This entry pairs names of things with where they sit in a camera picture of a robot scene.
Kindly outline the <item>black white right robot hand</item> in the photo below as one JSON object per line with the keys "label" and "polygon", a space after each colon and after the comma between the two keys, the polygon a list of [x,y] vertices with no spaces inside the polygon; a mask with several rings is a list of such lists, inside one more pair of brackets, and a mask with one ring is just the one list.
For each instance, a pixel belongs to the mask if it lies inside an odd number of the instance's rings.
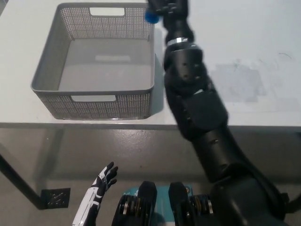
{"label": "black white right robot hand", "polygon": [[166,44],[177,38],[194,41],[194,33],[188,24],[188,0],[148,0],[150,12],[163,19]]}

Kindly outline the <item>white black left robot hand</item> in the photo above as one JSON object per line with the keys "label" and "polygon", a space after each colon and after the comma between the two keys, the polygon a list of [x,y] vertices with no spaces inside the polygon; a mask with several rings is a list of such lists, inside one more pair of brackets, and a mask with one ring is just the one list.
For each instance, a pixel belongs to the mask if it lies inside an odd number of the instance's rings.
{"label": "white black left robot hand", "polygon": [[95,226],[101,207],[101,202],[108,189],[117,182],[115,178],[118,167],[110,162],[96,177],[92,185],[87,189],[78,211],[72,222],[72,226]]}

